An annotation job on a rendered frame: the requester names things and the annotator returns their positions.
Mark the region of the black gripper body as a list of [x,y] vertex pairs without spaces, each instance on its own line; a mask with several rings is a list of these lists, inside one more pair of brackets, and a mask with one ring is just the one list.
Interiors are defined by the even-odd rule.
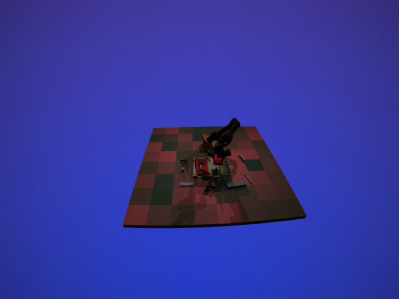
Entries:
[[[230,149],[226,149],[224,152],[226,153],[227,156],[231,156],[231,150]],[[214,154],[217,154],[217,153],[214,152],[212,149],[208,150],[208,156],[214,156]]]

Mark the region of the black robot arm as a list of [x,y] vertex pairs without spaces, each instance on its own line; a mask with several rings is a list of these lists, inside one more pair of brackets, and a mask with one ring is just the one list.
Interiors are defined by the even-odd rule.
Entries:
[[[237,130],[237,128],[239,128],[240,122],[238,122],[238,120],[236,118],[233,118],[228,125],[226,125],[224,128],[220,129],[220,130],[216,130],[213,131],[210,134],[210,137],[207,138],[206,140],[207,142],[209,142],[211,144],[211,142],[213,142],[214,140],[217,141],[217,143],[215,144],[213,151],[217,153],[217,158],[223,158],[226,156],[226,153],[224,152],[224,149],[222,149],[222,147],[226,147],[228,146],[233,139],[233,133]],[[227,132],[228,131],[228,132]],[[227,133],[225,133],[227,132]],[[222,135],[223,134],[223,135]],[[226,144],[226,143],[227,144]]]

